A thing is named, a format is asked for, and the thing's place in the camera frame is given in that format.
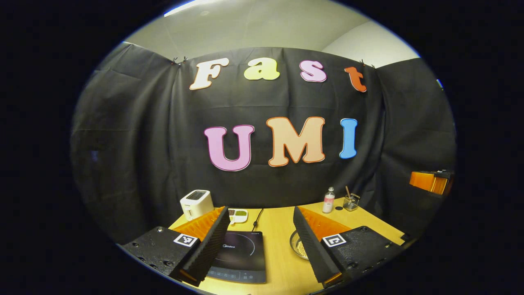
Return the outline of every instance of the pink letter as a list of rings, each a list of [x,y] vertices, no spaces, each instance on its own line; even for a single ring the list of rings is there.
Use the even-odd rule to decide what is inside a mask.
[[[299,64],[302,79],[309,82],[324,82],[328,78],[324,73],[324,67],[318,61],[304,60]]]
[[[251,125],[238,125],[233,128],[233,133],[238,135],[238,159],[232,161],[224,154],[224,135],[227,129],[224,127],[211,127],[204,130],[208,137],[209,158],[211,163],[220,170],[240,171],[249,166],[251,162],[251,138],[255,131]]]

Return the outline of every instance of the black fabric curtain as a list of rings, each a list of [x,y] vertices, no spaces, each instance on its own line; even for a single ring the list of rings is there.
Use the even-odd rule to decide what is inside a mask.
[[[200,62],[228,58],[211,86],[190,90]],[[275,80],[248,80],[247,63],[277,61]],[[299,63],[316,60],[327,80],[307,82]],[[353,88],[347,67],[363,74],[366,92]],[[271,167],[271,128],[287,117],[300,133],[308,117],[323,117],[317,163]],[[357,120],[357,154],[341,159],[341,119]],[[234,126],[248,124],[250,165],[222,171],[211,161],[204,130],[225,127],[224,153],[238,157]],[[73,118],[71,160],[83,200],[100,227],[124,244],[154,226],[171,225],[180,199],[194,189],[211,191],[215,206],[271,208],[320,202],[329,186],[347,185],[362,206],[417,235],[442,199],[409,185],[411,171],[452,169],[453,118],[436,78],[421,59],[381,68],[322,52],[247,48],[172,65],[171,60],[122,43],[97,67]]]

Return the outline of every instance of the toaster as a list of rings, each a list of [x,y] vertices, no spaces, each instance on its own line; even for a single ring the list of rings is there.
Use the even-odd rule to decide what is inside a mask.
[[[180,200],[185,218],[191,221],[208,212],[215,210],[211,200],[211,192],[195,189]]]

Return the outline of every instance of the induction cooktop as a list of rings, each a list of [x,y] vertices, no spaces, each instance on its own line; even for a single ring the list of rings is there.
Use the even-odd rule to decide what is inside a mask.
[[[265,283],[266,261],[261,231],[227,231],[208,277],[241,283]]]

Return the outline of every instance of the power cord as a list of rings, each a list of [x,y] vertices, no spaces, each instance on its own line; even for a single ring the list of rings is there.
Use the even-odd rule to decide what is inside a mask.
[[[262,210],[260,210],[260,213],[258,213],[257,220],[255,220],[255,222],[253,222],[253,229],[251,231],[255,230],[255,227],[258,224],[258,219],[260,218],[260,215],[262,214],[262,211],[264,211],[264,208],[262,208]]]

